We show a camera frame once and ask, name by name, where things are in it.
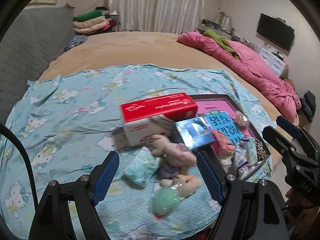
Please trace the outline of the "pink roll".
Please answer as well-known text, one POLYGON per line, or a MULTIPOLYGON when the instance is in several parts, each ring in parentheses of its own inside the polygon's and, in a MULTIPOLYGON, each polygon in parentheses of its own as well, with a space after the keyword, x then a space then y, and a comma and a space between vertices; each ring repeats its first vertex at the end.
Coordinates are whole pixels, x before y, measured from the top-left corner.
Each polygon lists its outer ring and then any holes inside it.
POLYGON ((211 130, 214 137, 213 148, 220 158, 231 157, 235 152, 235 146, 231 141, 220 131, 211 130))

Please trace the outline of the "white blue wipes packet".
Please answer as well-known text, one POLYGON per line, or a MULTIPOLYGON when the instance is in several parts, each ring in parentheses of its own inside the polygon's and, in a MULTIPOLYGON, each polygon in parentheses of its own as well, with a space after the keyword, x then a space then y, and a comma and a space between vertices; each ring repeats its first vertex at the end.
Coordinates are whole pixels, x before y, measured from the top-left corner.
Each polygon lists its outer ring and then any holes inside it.
POLYGON ((247 160, 247 151, 248 151, 248 138, 241 138, 235 148, 233 156, 233 169, 236 172, 238 178, 242 178, 248 174, 248 160, 247 160))

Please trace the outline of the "leopard print pouch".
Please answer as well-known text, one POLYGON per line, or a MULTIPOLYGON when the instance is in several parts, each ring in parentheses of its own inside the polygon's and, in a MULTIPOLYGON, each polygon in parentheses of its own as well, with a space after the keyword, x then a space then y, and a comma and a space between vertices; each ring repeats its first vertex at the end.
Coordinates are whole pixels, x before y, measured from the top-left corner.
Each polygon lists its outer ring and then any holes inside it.
POLYGON ((268 154, 264 150, 263 143, 260 140, 258 140, 257 138, 255 138, 254 141, 255 141, 255 148, 256 148, 256 152, 257 152, 258 161, 265 160, 268 157, 268 154))

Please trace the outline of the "pink quilt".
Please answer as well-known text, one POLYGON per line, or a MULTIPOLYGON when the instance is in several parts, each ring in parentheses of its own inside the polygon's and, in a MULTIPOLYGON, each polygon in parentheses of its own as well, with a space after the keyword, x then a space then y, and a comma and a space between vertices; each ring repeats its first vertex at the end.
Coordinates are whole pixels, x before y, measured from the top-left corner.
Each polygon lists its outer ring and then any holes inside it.
POLYGON ((240 42, 227 40, 240 59, 234 58, 212 38, 203 36, 198 31, 181 33, 177 39, 179 43, 201 50, 224 63, 259 90, 287 120, 294 122, 301 103, 293 87, 280 79, 254 50, 240 42))

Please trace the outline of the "white drawer cabinet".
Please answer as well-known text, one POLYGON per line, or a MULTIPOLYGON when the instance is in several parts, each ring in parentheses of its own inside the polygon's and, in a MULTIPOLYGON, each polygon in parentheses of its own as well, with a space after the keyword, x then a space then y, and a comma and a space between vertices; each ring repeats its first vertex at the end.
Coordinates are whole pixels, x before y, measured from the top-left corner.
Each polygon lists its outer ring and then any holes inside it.
POLYGON ((285 79, 288 77, 289 68, 283 60, 276 57, 264 47, 260 47, 259 55, 279 78, 285 79))

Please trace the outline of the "pink blue book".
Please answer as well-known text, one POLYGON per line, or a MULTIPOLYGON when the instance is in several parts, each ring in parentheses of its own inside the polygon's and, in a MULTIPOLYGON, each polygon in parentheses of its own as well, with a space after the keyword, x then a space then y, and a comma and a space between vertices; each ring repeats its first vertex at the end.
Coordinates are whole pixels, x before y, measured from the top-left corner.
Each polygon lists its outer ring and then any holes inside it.
POLYGON ((253 137, 255 134, 250 128, 239 128, 233 121, 235 112, 240 108, 228 96, 213 95, 211 98, 196 98, 197 114, 204 116, 211 129, 222 132, 235 146, 243 137, 253 137))

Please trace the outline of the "dark blue small box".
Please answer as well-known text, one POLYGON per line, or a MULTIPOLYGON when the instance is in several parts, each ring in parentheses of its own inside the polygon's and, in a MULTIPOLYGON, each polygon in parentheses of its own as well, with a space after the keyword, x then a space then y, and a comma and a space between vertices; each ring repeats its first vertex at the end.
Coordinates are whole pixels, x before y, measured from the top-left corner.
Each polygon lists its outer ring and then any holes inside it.
POLYGON ((193 152, 214 142, 214 137, 201 116, 176 122, 175 127, 180 141, 193 152))

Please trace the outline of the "teal cartoon bedsheet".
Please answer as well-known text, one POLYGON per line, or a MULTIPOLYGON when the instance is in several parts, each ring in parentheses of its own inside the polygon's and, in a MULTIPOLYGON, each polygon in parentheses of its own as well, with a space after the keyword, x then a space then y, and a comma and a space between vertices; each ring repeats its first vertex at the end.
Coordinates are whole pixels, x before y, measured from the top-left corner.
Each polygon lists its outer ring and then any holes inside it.
POLYGON ((216 220, 220 206, 202 185, 175 212, 155 217, 150 204, 157 180, 135 189, 122 179, 138 148, 128 145, 120 112, 122 103, 179 92, 228 95, 258 132, 276 124, 261 102, 227 71, 144 64, 30 81, 5 125, 26 149, 38 196, 51 180, 73 182, 116 151, 119 168, 108 194, 97 205, 111 239, 183 239, 216 220))

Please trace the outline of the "mint tissue pack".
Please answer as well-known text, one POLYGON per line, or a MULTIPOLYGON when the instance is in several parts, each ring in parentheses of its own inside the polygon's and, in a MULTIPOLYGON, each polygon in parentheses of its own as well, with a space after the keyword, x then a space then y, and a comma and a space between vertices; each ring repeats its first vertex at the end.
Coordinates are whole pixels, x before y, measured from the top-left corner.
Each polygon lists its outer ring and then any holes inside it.
POLYGON ((148 147, 143 146, 125 168, 121 179, 130 187, 142 190, 151 181, 152 176, 159 168, 160 162, 160 157, 155 157, 148 147))

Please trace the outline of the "green garment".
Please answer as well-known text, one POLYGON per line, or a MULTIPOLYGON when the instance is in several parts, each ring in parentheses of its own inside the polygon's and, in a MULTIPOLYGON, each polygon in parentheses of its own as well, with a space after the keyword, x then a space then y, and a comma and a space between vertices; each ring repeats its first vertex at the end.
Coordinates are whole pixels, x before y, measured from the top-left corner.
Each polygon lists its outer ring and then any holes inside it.
POLYGON ((226 37, 218 35, 215 31, 208 29, 203 33, 203 36, 212 38, 223 50, 231 53, 231 55, 236 58, 240 59, 237 52, 231 47, 226 37))

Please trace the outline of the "red white tissue box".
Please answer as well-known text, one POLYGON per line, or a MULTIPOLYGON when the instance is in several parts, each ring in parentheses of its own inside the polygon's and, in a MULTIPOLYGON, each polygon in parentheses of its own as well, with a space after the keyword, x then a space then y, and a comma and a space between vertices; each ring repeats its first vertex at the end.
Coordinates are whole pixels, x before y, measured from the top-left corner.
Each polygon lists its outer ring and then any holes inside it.
POLYGON ((123 128, 131 147, 154 134, 169 137, 178 121, 194 118, 196 102, 185 93, 157 96, 120 105, 123 128))

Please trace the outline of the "tan bed blanket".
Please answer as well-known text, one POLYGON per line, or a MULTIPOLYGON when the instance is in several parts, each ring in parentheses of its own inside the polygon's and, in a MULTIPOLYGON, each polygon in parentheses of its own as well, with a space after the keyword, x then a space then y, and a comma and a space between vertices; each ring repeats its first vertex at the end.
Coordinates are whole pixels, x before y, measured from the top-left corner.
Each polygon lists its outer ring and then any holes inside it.
POLYGON ((41 122, 39 139, 58 146, 47 167, 71 155, 78 163, 112 150, 120 165, 133 157, 120 105, 157 96, 227 95, 261 133, 277 126, 279 111, 224 63, 180 44, 171 33, 117 32, 90 36, 60 55, 31 88, 27 106, 41 122))

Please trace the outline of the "dark floral pillow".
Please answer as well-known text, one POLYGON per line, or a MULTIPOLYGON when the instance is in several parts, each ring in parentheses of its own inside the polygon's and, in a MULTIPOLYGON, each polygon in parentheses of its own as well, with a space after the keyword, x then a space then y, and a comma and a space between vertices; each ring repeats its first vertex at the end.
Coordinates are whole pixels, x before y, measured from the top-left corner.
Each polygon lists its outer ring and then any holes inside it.
POLYGON ((71 50, 87 41, 88 37, 86 35, 75 35, 67 44, 64 49, 64 52, 71 50))

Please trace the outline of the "dark frame pink tray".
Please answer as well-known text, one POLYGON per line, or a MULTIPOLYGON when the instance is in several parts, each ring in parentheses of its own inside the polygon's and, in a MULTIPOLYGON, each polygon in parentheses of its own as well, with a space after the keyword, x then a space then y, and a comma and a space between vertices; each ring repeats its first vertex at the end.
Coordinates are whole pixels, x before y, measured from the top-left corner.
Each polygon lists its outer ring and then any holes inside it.
POLYGON ((192 95, 197 114, 211 130, 213 151, 224 171, 250 182, 270 178, 272 160, 268 145, 243 111, 227 95, 192 95))

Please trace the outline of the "black wall television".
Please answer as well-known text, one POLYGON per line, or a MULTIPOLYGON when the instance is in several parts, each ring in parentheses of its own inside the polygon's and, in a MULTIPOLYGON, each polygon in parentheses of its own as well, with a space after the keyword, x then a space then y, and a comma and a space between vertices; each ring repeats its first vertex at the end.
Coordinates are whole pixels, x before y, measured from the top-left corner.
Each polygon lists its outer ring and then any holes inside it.
POLYGON ((291 26, 265 14, 260 14, 257 33, 285 50, 291 49, 295 39, 295 30, 291 26))

